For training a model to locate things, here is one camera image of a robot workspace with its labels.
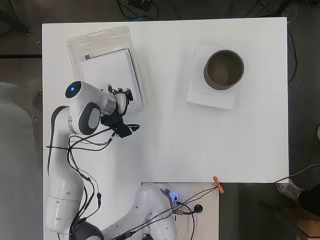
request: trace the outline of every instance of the black cable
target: black cable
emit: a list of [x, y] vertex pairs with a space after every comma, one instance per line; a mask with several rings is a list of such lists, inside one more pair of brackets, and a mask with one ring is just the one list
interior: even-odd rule
[[266, 5], [262, 5], [262, 3], [259, 2], [259, 4], [260, 4], [263, 8], [262, 8], [261, 11], [257, 14], [257, 17], [259, 17], [260, 14], [263, 13], [263, 11], [267, 11], [268, 13], [270, 13], [269, 10], [267, 9], [267, 7], [268, 7], [268, 5], [270, 4], [270, 2], [271, 2], [271, 0], [269, 0]]
[[76, 172], [78, 172], [78, 174], [79, 174], [84, 180], [90, 182], [90, 184], [91, 184], [91, 186], [92, 186], [92, 194], [91, 194], [88, 202], [86, 202], [86, 203], [84, 204], [84, 207], [82, 208], [81, 211], [78, 211], [78, 213], [76, 214], [76, 216], [74, 217], [74, 219], [73, 219], [73, 221], [72, 221], [72, 223], [71, 223], [70, 230], [69, 230], [70, 235], [72, 235], [73, 230], [75, 229], [75, 227], [77, 226], [77, 224], [79, 224], [79, 221], [80, 221], [79, 218], [80, 218], [80, 216], [83, 215], [83, 213], [84, 213], [85, 210], [88, 208], [88, 206], [90, 205], [90, 203], [91, 203], [91, 201], [92, 201], [92, 199], [93, 199], [93, 197], [94, 197], [94, 195], [95, 195], [94, 185], [93, 185], [93, 183], [91, 182], [91, 179], [90, 179], [90, 178], [84, 176], [84, 175], [80, 172], [80, 169], [79, 169], [79, 167], [77, 166], [77, 164], [76, 164], [76, 162], [75, 162], [75, 160], [74, 160], [74, 157], [73, 157], [73, 154], [72, 154], [72, 148], [74, 148], [77, 144], [79, 144], [79, 143], [82, 142], [82, 141], [86, 141], [86, 140], [88, 140], [88, 139], [90, 139], [90, 138], [92, 138], [92, 137], [94, 137], [94, 136], [97, 136], [97, 135], [99, 135], [99, 134], [101, 134], [101, 133], [103, 133], [103, 132], [109, 131], [109, 130], [111, 130], [111, 128], [103, 129], [103, 130], [101, 130], [101, 131], [99, 131], [99, 132], [97, 132], [97, 133], [95, 133], [95, 134], [92, 134], [92, 135], [87, 136], [87, 137], [85, 137], [85, 138], [81, 138], [80, 140], [76, 141], [76, 142], [73, 143], [72, 145], [70, 145], [70, 139], [71, 139], [72, 136], [69, 137], [69, 141], [68, 141], [69, 149], [68, 149], [68, 151], [67, 151], [67, 161], [68, 161], [70, 167], [72, 167]]
[[[127, 20], [134, 20], [136, 18], [139, 18], [139, 17], [144, 17], [144, 18], [148, 18], [152, 21], [154, 21], [154, 19], [152, 17], [149, 17], [149, 16], [138, 16], [134, 11], [132, 11], [130, 8], [128, 8], [126, 5], [122, 4], [120, 2], [120, 0], [116, 0], [117, 4], [118, 4], [118, 7], [120, 9], [120, 12], [121, 14], [127, 19]], [[129, 11], [130, 13], [132, 13], [134, 15], [134, 17], [129, 17], [125, 14], [125, 12], [123, 11], [122, 8], [125, 8], [127, 11]]]
[[256, 4], [253, 6], [253, 8], [251, 8], [251, 10], [244, 17], [247, 17], [257, 7], [257, 5], [259, 4], [260, 1], [261, 0], [257, 0]]
[[150, 0], [150, 3], [153, 4], [156, 7], [156, 11], [157, 11], [156, 19], [158, 20], [159, 19], [159, 12], [160, 12], [159, 11], [159, 6], [153, 0]]
[[118, 4], [118, 7], [119, 7], [119, 9], [120, 9], [120, 12], [122, 13], [122, 15], [123, 15], [126, 19], [133, 19], [133, 18], [128, 17], [128, 16], [124, 13], [122, 7], [124, 7], [125, 9], [127, 9], [127, 11], [131, 12], [135, 17], [137, 17], [137, 14], [136, 14], [134, 11], [132, 11], [130, 8], [128, 8], [127, 6], [123, 5], [123, 4], [120, 2], [120, 0], [116, 0], [116, 1], [117, 1], [117, 4]]
[[231, 5], [230, 5], [228, 11], [224, 14], [225, 17], [226, 17], [226, 16], [228, 15], [228, 13], [232, 10], [233, 4], [234, 4], [234, 0], [231, 1]]
[[195, 227], [196, 227], [196, 223], [195, 223], [194, 216], [193, 216], [193, 211], [192, 211], [191, 208], [190, 208], [187, 204], [185, 204], [185, 203], [177, 202], [177, 204], [178, 204], [178, 205], [182, 205], [182, 206], [188, 208], [189, 214], [190, 214], [191, 217], [192, 217], [192, 233], [191, 233], [191, 237], [190, 237], [190, 240], [192, 240], [192, 239], [193, 239], [193, 235], [194, 235], [194, 230], [195, 230]]
[[297, 73], [297, 68], [298, 68], [298, 59], [297, 59], [297, 51], [296, 51], [296, 47], [294, 45], [294, 41], [293, 41], [293, 37], [292, 34], [288, 31], [289, 36], [291, 38], [291, 42], [292, 42], [292, 48], [293, 48], [293, 52], [294, 52], [294, 61], [295, 61], [295, 66], [294, 66], [294, 71], [293, 74], [290, 78], [290, 80], [288, 81], [288, 84], [292, 82], [293, 78], [295, 77], [296, 73]]
[[176, 7], [173, 5], [172, 1], [171, 0], [168, 0], [169, 4], [171, 5], [171, 8], [172, 10], [174, 11], [174, 13], [178, 16], [178, 19], [180, 20], [181, 19], [181, 16], [178, 12], [178, 10], [176, 9]]
[[[205, 195], [207, 195], [208, 193], [212, 192], [212, 191], [215, 190], [215, 189], [217, 189], [217, 186], [216, 186], [216, 187], [213, 187], [213, 188], [205, 189], [205, 190], [203, 190], [203, 191], [201, 191], [201, 192], [198, 192], [198, 193], [194, 194], [193, 196], [191, 196], [191, 197], [190, 197], [189, 199], [187, 199], [186, 201], [184, 201], [183, 203], [184, 203], [184, 204], [188, 204], [188, 203], [194, 202], [194, 201], [190, 201], [190, 200], [191, 200], [192, 198], [194, 198], [195, 196], [198, 196], [199, 194], [203, 193], [203, 192], [207, 192], [206, 194], [203, 194], [201, 197], [199, 197], [198, 199], [196, 199], [196, 200], [199, 200], [199, 199], [203, 198]], [[172, 212], [173, 210], [178, 210], [178, 209], [180, 209], [180, 208], [182, 208], [182, 206], [174, 206], [174, 207], [171, 207], [171, 208], [169, 208], [169, 209], [167, 209], [167, 210], [164, 210], [163, 212], [157, 214], [156, 216], [152, 217], [151, 219], [147, 220], [146, 222], [144, 222], [144, 223], [142, 223], [142, 224], [140, 224], [140, 225], [138, 225], [138, 226], [136, 226], [136, 227], [134, 227], [134, 228], [132, 228], [132, 229], [130, 229], [130, 230], [127, 230], [126, 232], [120, 234], [119, 236], [117, 236], [117, 237], [115, 237], [115, 238], [113, 238], [113, 239], [111, 239], [111, 240], [116, 240], [116, 239], [118, 239], [118, 238], [120, 238], [120, 237], [122, 237], [122, 236], [124, 236], [124, 235], [126, 235], [126, 234], [128, 234], [128, 233], [134, 234], [134, 233], [140, 231], [141, 229], [150, 226], [150, 225], [153, 224], [153, 223], [156, 223], [156, 222], [158, 222], [158, 221], [167, 219], [167, 218], [169, 218], [169, 217], [173, 214], [173, 212]], [[159, 217], [160, 215], [162, 215], [162, 214], [164, 214], [164, 213], [166, 213], [166, 212], [168, 212], [168, 211], [171, 211], [171, 213], [170, 213], [167, 217], [162, 217], [162, 218], [160, 218], [160, 219], [158, 219], [158, 220], [152, 221], [153, 219]]]
[[281, 181], [283, 181], [283, 180], [285, 180], [287, 178], [292, 178], [292, 177], [298, 176], [299, 174], [301, 174], [301, 173], [303, 173], [303, 172], [305, 172], [305, 171], [307, 171], [307, 170], [309, 170], [311, 168], [314, 168], [314, 167], [320, 167], [320, 163], [312, 164], [312, 165], [306, 167], [305, 169], [301, 170], [300, 172], [297, 172], [295, 174], [289, 175], [288, 177], [281, 178], [281, 179], [275, 181], [274, 183], [281, 182]]

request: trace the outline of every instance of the white cardboard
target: white cardboard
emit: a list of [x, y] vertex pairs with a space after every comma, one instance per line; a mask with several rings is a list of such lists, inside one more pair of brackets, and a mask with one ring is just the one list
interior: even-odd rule
[[204, 79], [204, 67], [208, 59], [212, 54], [223, 49], [226, 48], [221, 49], [214, 45], [198, 44], [192, 65], [187, 102], [232, 109], [242, 80], [227, 90], [216, 90], [211, 88]]

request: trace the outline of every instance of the cup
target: cup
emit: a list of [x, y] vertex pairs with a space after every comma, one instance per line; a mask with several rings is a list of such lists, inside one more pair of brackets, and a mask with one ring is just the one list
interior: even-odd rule
[[220, 50], [209, 58], [204, 79], [216, 90], [226, 90], [237, 84], [244, 73], [242, 58], [231, 50]]

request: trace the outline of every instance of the orange clip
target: orange clip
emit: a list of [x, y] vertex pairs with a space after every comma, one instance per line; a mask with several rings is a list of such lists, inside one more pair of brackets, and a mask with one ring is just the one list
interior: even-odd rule
[[217, 187], [219, 189], [219, 192], [221, 194], [224, 194], [224, 190], [223, 190], [223, 187], [221, 186], [221, 184], [219, 183], [219, 180], [216, 176], [213, 177], [213, 180], [215, 181], [215, 183], [217, 184]]

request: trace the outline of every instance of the wire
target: wire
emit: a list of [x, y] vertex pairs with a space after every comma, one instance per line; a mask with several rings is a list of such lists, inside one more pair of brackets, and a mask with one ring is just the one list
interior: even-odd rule
[[287, 178], [292, 178], [292, 177], [298, 176], [299, 174], [301, 174], [301, 173], [303, 173], [303, 172], [305, 172], [305, 171], [307, 171], [307, 170], [309, 170], [311, 168], [314, 168], [314, 167], [320, 167], [320, 163], [316, 163], [316, 164], [310, 165], [309, 167], [306, 167], [305, 169], [301, 170], [300, 172], [297, 172], [295, 174], [289, 175], [288, 177], [281, 178], [281, 179], [275, 181], [274, 183], [281, 182], [281, 181], [283, 181], [283, 180], [285, 180]]
[[157, 10], [156, 19], [158, 20], [158, 19], [159, 19], [159, 7], [158, 7], [158, 5], [157, 5], [154, 1], [152, 1], [152, 0], [150, 0], [150, 3], [153, 4], [153, 5], [156, 7], [156, 10]]
[[287, 9], [288, 9], [288, 11], [289, 11], [289, 9], [290, 8], [293, 8], [294, 10], [295, 10], [295, 15], [292, 17], [292, 19], [290, 20], [290, 21], [288, 21], [288, 24], [290, 24], [290, 23], [292, 23], [293, 22], [293, 20], [295, 20], [296, 19], [296, 17], [297, 17], [297, 15], [298, 15], [298, 10], [297, 10], [297, 8], [296, 7], [294, 7], [294, 6], [290, 6], [290, 7], [288, 7]]
[[244, 17], [247, 17], [257, 7], [257, 5], [260, 3], [260, 1], [261, 0], [257, 0], [256, 4], [253, 6], [253, 8], [251, 8], [250, 11]]
[[268, 13], [270, 13], [269, 10], [267, 9], [270, 2], [271, 0], [269, 0], [266, 5], [263, 5], [262, 3], [259, 2], [259, 4], [263, 7], [263, 9], [261, 9], [261, 11], [257, 14], [257, 17], [259, 17], [260, 14], [263, 13], [263, 11], [267, 11]]
[[228, 13], [229, 13], [230, 11], [232, 11], [233, 4], [234, 4], [234, 0], [232, 0], [231, 5], [230, 5], [228, 11], [224, 14], [225, 17], [228, 15]]
[[188, 208], [189, 214], [190, 214], [191, 217], [192, 217], [192, 233], [191, 233], [191, 237], [190, 237], [190, 240], [192, 240], [192, 239], [193, 239], [193, 235], [194, 235], [194, 230], [195, 230], [195, 227], [196, 227], [196, 226], [195, 226], [196, 224], [195, 224], [194, 216], [193, 216], [193, 211], [192, 211], [191, 208], [190, 208], [187, 204], [185, 204], [185, 203], [177, 202], [177, 204], [182, 205], [182, 206]]
[[178, 19], [180, 20], [181, 19], [181, 16], [178, 12], [178, 10], [176, 9], [176, 7], [173, 5], [172, 1], [171, 0], [168, 0], [169, 4], [171, 5], [171, 8], [172, 10], [174, 11], [174, 13], [178, 16]]
[[134, 11], [132, 11], [130, 8], [128, 8], [127, 6], [123, 5], [123, 4], [120, 2], [120, 0], [116, 0], [116, 1], [117, 1], [117, 4], [118, 4], [118, 7], [119, 7], [119, 9], [120, 9], [120, 12], [122, 13], [122, 15], [123, 15], [126, 19], [133, 19], [133, 18], [128, 17], [128, 16], [124, 13], [122, 7], [125, 8], [125, 9], [127, 9], [127, 11], [131, 12], [135, 17], [137, 17], [137, 14], [136, 14]]
[[[138, 16], [134, 11], [132, 11], [132, 10], [131, 10], [130, 8], [128, 8], [126, 5], [122, 4], [122, 3], [120, 2], [120, 0], [116, 0], [116, 2], [117, 2], [117, 4], [118, 4], [118, 7], [119, 7], [119, 9], [120, 9], [121, 14], [122, 14], [127, 20], [132, 21], [132, 20], [134, 20], [134, 19], [136, 19], [136, 18], [144, 17], [144, 18], [148, 18], [148, 19], [154, 21], [154, 19], [153, 19], [152, 17], [149, 17], [149, 16]], [[131, 14], [133, 14], [134, 17], [129, 17], [129, 16], [127, 16], [127, 15], [125, 14], [125, 12], [123, 11], [122, 8], [125, 8], [127, 11], [129, 11]]]
[[290, 80], [288, 81], [288, 84], [292, 82], [293, 78], [295, 77], [296, 73], [297, 73], [297, 68], [298, 68], [298, 59], [297, 59], [297, 51], [296, 51], [296, 47], [293, 41], [293, 37], [292, 34], [288, 31], [291, 42], [292, 42], [292, 48], [293, 48], [293, 52], [294, 52], [294, 61], [295, 61], [295, 66], [294, 66], [294, 71], [293, 74], [290, 78]]

